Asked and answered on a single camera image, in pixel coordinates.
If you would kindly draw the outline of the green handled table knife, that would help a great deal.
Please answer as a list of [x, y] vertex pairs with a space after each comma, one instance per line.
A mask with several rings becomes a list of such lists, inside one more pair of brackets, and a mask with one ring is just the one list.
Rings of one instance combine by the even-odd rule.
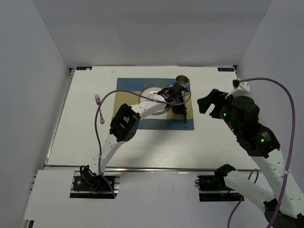
[[184, 114], [184, 127], [187, 128], [187, 114]]

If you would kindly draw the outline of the blue beige striped placemat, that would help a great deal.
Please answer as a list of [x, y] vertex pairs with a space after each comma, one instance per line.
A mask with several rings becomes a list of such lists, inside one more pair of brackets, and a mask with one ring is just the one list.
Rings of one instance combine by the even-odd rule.
[[[115, 95], [113, 115], [117, 113], [122, 104], [131, 106], [144, 101], [141, 97], [125, 93], [125, 90], [140, 94], [141, 91], [147, 87], [159, 86], [166, 88], [171, 86], [175, 81], [176, 79], [174, 78], [118, 78], [116, 89], [120, 90], [120, 92]], [[188, 101], [186, 107], [187, 128], [184, 127], [184, 116], [181, 114], [174, 114], [171, 109], [165, 114], [158, 116], [150, 115], [144, 118], [140, 121], [138, 128], [142, 130], [194, 130], [192, 101]]]

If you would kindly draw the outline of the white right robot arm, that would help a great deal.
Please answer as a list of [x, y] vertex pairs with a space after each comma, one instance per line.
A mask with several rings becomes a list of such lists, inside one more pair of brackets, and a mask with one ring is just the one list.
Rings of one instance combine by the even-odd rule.
[[240, 176], [236, 169], [225, 164], [215, 170], [215, 185], [219, 189], [231, 188], [254, 203], [272, 227], [304, 226], [304, 193], [286, 168], [280, 143], [275, 134], [259, 122], [259, 107], [245, 95], [233, 96], [213, 89], [197, 100], [199, 112], [221, 119], [236, 136], [237, 143], [263, 172], [271, 191], [267, 191]]

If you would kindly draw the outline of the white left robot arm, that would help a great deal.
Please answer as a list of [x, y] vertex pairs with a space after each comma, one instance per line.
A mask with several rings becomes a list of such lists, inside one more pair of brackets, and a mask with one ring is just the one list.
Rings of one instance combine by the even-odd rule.
[[186, 83], [181, 81], [174, 82], [170, 87], [149, 97], [131, 91], [128, 93], [142, 97], [145, 101], [131, 106], [127, 104], [120, 106], [110, 123], [109, 134], [104, 143], [100, 141], [98, 130], [95, 131], [99, 144], [99, 154], [98, 164], [94, 168], [99, 175], [104, 174], [107, 164], [119, 147], [135, 136], [141, 120], [155, 112], [174, 106], [182, 106], [191, 98], [190, 89]]

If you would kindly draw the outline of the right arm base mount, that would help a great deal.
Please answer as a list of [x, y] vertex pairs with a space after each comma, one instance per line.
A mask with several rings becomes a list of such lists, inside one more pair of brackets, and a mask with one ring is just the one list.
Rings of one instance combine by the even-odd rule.
[[231, 189], [226, 186], [224, 181], [224, 177], [226, 177], [231, 171], [236, 171], [236, 169], [230, 164], [224, 164], [217, 168], [213, 175], [198, 176], [194, 183], [198, 185], [200, 191], [231, 191]]

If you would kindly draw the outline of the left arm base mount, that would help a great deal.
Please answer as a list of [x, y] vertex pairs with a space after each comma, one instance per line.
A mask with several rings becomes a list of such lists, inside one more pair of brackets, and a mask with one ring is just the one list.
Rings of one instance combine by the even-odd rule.
[[79, 175], [74, 177], [72, 190], [77, 192], [90, 191], [93, 194], [111, 192], [114, 190], [114, 180], [114, 176], [97, 175], [90, 170], [89, 165], [81, 166]]

